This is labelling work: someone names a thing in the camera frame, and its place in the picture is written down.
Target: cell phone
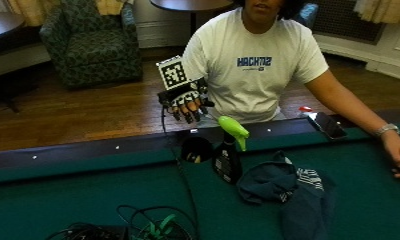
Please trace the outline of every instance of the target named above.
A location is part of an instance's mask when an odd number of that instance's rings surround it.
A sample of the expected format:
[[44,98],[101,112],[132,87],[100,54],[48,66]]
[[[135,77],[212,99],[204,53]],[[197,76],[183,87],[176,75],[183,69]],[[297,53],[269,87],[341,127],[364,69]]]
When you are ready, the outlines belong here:
[[342,127],[337,124],[334,119],[324,112],[309,114],[308,121],[330,140],[338,140],[346,137],[346,132],[342,129]]

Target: white t-shirt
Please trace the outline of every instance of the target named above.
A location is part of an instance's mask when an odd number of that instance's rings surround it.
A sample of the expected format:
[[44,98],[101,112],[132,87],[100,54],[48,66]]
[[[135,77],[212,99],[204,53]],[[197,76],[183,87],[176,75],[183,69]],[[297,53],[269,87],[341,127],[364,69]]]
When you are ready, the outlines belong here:
[[252,34],[241,20],[243,8],[209,20],[187,45],[183,66],[188,79],[208,83],[211,116],[240,123],[269,121],[290,79],[306,83],[326,70],[312,32],[292,20],[274,22],[264,34]]

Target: curtain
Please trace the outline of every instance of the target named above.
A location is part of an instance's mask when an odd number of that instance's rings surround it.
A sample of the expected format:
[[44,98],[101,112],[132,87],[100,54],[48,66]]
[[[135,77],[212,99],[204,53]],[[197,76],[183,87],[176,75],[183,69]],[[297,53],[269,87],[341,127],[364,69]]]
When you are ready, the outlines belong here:
[[357,0],[354,11],[365,21],[400,23],[400,0]]
[[26,18],[27,26],[40,26],[59,0],[8,0],[12,11]]
[[0,12],[10,12],[11,8],[7,0],[0,0]]
[[117,15],[124,0],[96,0],[97,11],[101,15]]
[[[60,0],[7,0],[12,11],[26,18],[27,26],[40,26],[47,14]],[[117,15],[125,0],[96,0],[97,10],[101,15]]]

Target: hair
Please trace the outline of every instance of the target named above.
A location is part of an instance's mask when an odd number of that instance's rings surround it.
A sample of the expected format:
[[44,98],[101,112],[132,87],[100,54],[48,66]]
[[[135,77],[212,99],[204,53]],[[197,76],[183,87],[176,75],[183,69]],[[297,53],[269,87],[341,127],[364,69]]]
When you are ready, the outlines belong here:
[[[245,0],[232,0],[241,7],[245,5]],[[296,14],[301,11],[305,4],[305,0],[285,0],[284,5],[278,12],[277,19],[290,19],[296,16]]]

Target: green plastic object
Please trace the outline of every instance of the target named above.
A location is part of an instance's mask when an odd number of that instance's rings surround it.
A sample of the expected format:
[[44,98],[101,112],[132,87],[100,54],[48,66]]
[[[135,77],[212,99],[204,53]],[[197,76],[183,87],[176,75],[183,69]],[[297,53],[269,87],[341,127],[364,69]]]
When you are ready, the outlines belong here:
[[241,151],[245,151],[245,139],[249,137],[249,131],[245,130],[236,119],[228,116],[220,116],[217,119],[217,123],[223,127],[225,132],[237,140]]

